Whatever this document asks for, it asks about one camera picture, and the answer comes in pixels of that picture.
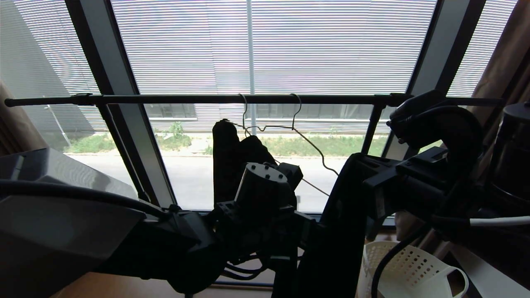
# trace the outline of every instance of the curtain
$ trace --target curtain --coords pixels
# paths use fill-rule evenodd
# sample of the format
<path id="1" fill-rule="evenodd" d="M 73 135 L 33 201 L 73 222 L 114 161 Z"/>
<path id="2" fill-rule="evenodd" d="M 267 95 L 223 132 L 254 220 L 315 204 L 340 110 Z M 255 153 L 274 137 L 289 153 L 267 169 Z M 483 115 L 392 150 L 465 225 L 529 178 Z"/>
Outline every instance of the curtain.
<path id="1" fill-rule="evenodd" d="M 6 98 L 13 96 L 0 81 L 0 156 L 47 147 L 22 107 L 7 107 Z"/>
<path id="2" fill-rule="evenodd" d="M 520 0 L 506 24 L 497 47 L 491 56 L 473 97 L 504 98 L 506 105 L 530 100 L 530 2 Z M 479 163 L 476 177 L 482 178 L 488 168 L 493 142 L 497 134 L 502 109 L 493 107 L 470 107 L 485 129 L 484 144 L 487 147 L 484 158 Z M 396 214 L 397 239 L 421 226 L 418 219 L 410 214 Z M 421 249 L 444 258 L 451 243 L 438 239 L 431 230 L 419 244 Z"/>

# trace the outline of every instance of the white cable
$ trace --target white cable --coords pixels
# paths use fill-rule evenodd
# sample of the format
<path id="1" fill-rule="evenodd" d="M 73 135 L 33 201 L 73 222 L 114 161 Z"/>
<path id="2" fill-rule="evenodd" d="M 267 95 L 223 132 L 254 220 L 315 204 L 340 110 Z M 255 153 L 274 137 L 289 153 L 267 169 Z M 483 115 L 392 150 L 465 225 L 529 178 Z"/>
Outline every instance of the white cable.
<path id="1" fill-rule="evenodd" d="M 512 226 L 530 224 L 530 216 L 470 218 L 470 226 Z"/>

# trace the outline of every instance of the pavement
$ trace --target pavement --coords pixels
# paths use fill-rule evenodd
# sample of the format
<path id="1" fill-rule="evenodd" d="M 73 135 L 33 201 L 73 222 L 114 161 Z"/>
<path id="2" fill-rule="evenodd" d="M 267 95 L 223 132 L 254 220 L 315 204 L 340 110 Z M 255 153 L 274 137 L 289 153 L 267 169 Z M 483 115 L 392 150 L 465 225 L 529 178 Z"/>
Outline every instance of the pavement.
<path id="1" fill-rule="evenodd" d="M 133 185 L 120 156 L 70 155 L 70 157 L 127 184 Z M 183 209 L 211 210 L 214 206 L 213 161 L 211 156 L 162 156 L 178 204 Z M 327 158 L 326 165 L 340 172 L 344 158 Z M 337 176 L 315 158 L 278 158 L 280 162 L 299 165 L 304 178 L 326 193 L 330 193 Z M 298 210 L 322 212 L 327 196 L 305 182 L 295 190 L 300 196 Z"/>

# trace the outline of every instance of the laundry basket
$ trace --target laundry basket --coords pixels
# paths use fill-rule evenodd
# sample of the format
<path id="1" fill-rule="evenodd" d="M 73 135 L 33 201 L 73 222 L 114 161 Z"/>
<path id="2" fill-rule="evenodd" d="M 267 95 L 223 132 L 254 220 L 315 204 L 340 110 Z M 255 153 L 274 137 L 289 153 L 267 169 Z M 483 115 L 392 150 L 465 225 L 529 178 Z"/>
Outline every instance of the laundry basket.
<path id="1" fill-rule="evenodd" d="M 357 293 L 359 298 L 371 298 L 372 278 L 377 265 L 396 245 L 392 241 L 371 242 L 364 247 Z M 416 247 L 407 246 L 386 265 L 379 279 L 378 290 L 385 298 L 448 298 L 453 297 L 447 275 L 460 271 L 465 280 L 462 297 L 469 286 L 466 274 L 445 264 L 433 255 Z"/>

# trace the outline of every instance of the building window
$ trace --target building window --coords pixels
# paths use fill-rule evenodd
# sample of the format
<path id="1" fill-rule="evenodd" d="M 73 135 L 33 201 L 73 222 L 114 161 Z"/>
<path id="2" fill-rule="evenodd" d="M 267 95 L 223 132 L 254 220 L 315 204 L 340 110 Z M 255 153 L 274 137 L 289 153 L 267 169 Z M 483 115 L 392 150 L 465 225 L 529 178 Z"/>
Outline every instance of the building window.
<path id="1" fill-rule="evenodd" d="M 369 104 L 303 104 L 297 119 L 369 119 Z M 292 118 L 297 104 L 258 104 L 257 118 Z"/>
<path id="2" fill-rule="evenodd" d="M 145 111 L 149 118 L 196 118 L 192 103 L 148 103 Z"/>

